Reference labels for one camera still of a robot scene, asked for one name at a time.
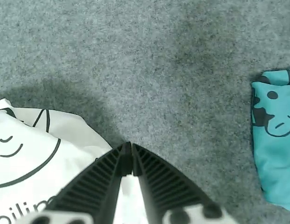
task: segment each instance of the black line drawing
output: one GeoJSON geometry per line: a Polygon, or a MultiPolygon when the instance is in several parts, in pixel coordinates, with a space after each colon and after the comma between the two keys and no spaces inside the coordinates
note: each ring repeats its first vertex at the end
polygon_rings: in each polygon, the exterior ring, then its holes
{"type": "MultiPolygon", "coordinates": [[[[10,115],[10,116],[14,117],[15,119],[17,119],[15,114],[14,114],[14,112],[10,108],[4,108],[4,109],[1,109],[1,110],[6,111],[8,115],[10,115]]],[[[33,124],[33,127],[36,127],[36,125],[38,124],[38,121],[40,120],[40,118],[42,116],[42,113],[44,111],[46,112],[46,129],[45,130],[46,130],[46,132],[49,132],[49,128],[50,128],[50,112],[49,112],[49,110],[42,109],[40,111],[36,121],[33,124]]],[[[13,141],[13,136],[12,135],[6,140],[0,138],[0,142],[3,143],[3,144],[9,144],[8,143],[9,141],[13,141]]],[[[42,162],[36,168],[30,170],[26,174],[14,179],[14,180],[11,180],[11,181],[8,181],[8,182],[5,182],[5,183],[0,183],[0,188],[4,188],[4,187],[8,187],[8,186],[20,183],[20,182],[30,178],[32,175],[36,174],[38,171],[40,171],[43,167],[45,167],[51,161],[51,159],[55,156],[56,152],[58,151],[60,144],[61,144],[61,139],[57,139],[57,143],[55,145],[55,148],[53,149],[53,151],[51,152],[49,157],[45,159],[44,162],[42,162]]],[[[9,159],[10,157],[16,156],[20,152],[20,150],[22,148],[25,148],[25,145],[23,143],[20,144],[19,148],[14,153],[12,153],[10,155],[0,155],[0,157],[3,157],[5,159],[9,159]]]]}
{"type": "MultiPolygon", "coordinates": [[[[269,99],[272,100],[277,100],[278,99],[278,94],[275,91],[269,91],[267,93],[267,97],[269,99]]],[[[253,123],[253,126],[256,127],[264,127],[265,131],[268,135],[272,136],[272,137],[285,137],[287,135],[290,134],[290,128],[288,128],[287,132],[284,132],[283,134],[277,135],[277,134],[273,134],[272,131],[275,131],[276,129],[278,129],[279,127],[282,127],[286,124],[290,124],[290,116],[289,115],[285,115],[283,117],[283,119],[279,118],[279,122],[277,125],[274,126],[274,130],[273,128],[269,128],[269,123],[273,122],[273,121],[277,121],[278,118],[273,115],[273,114],[267,114],[266,110],[264,107],[261,108],[255,108],[255,105],[258,104],[260,102],[260,98],[258,96],[255,95],[255,89],[253,88],[253,117],[255,119],[255,123],[253,123]]]]}
{"type": "Polygon", "coordinates": [[[22,146],[23,146],[23,144],[21,143],[19,148],[14,153],[12,153],[10,155],[0,155],[0,157],[9,158],[9,157],[15,156],[17,153],[19,153],[19,151],[21,150],[22,146]]]}

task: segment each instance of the clothing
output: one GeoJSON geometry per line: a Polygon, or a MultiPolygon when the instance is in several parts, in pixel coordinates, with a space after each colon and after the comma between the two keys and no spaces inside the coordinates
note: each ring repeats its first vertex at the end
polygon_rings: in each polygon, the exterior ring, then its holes
{"type": "Polygon", "coordinates": [[[290,210],[290,70],[252,83],[254,159],[266,200],[290,210]]]}
{"type": "MultiPolygon", "coordinates": [[[[0,224],[13,224],[29,212],[43,210],[110,149],[78,115],[14,108],[8,100],[0,100],[0,224]]],[[[114,224],[129,223],[124,221],[123,208],[140,200],[136,183],[131,178],[121,183],[114,224]]]]}

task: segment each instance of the gray carpet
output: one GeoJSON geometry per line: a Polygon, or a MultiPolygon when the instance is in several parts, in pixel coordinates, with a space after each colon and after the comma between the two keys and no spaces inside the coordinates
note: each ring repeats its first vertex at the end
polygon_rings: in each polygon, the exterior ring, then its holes
{"type": "Polygon", "coordinates": [[[250,129],[251,81],[289,66],[290,0],[0,0],[0,98],[147,147],[242,224],[290,224],[250,129]]]}

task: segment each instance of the white t-shirt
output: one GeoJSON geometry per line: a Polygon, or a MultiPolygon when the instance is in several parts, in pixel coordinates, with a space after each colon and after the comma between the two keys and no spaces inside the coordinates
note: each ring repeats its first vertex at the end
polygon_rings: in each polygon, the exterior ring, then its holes
{"type": "Polygon", "coordinates": [[[0,100],[0,224],[43,210],[110,149],[78,115],[13,108],[8,100],[0,100]]]}

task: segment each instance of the screw hole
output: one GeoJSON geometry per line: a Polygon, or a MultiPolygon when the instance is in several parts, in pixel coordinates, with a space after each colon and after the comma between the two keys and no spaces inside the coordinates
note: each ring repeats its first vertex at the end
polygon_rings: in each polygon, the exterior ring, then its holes
{"type": "Polygon", "coordinates": [[[34,221],[32,221],[32,224],[49,224],[50,218],[47,216],[40,216],[38,218],[35,218],[34,221]]]}

